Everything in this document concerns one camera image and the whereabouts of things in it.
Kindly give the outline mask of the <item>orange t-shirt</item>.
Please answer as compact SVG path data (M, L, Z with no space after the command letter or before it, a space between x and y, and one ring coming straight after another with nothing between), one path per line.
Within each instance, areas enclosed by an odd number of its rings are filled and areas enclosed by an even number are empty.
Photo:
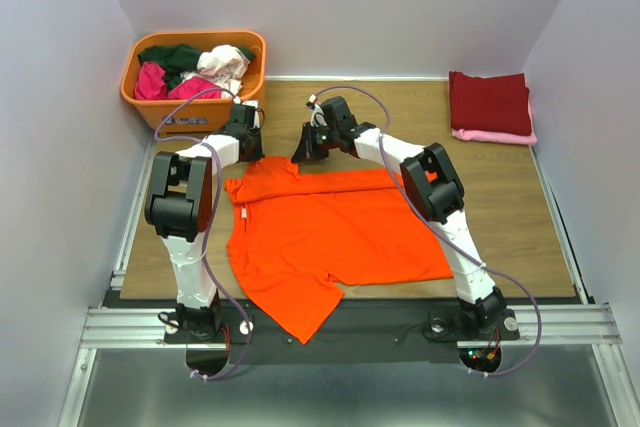
M450 279L437 237L384 169L303 174L285 157L225 183L231 268L248 298L307 343L343 286Z

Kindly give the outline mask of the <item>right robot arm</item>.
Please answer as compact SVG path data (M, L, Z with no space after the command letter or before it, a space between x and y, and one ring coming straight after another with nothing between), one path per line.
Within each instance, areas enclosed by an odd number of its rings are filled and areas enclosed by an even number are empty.
M306 102L310 120L291 161L322 160L333 149L385 167L411 211L437 237L453 272L460 325L472 337L493 330L506 301L481 260L470 233L464 187L445 148L402 141L369 122L358 122L342 96Z

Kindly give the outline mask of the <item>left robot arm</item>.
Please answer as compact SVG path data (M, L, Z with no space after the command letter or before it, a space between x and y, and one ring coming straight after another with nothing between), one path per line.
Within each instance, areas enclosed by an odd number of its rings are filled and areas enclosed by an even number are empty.
M176 280L176 309L160 316L169 334L204 342L221 334L219 287L205 263L207 233L222 189L213 182L221 180L223 168L263 157L261 129L257 100L234 103L218 131L153 159L144 217L161 238Z

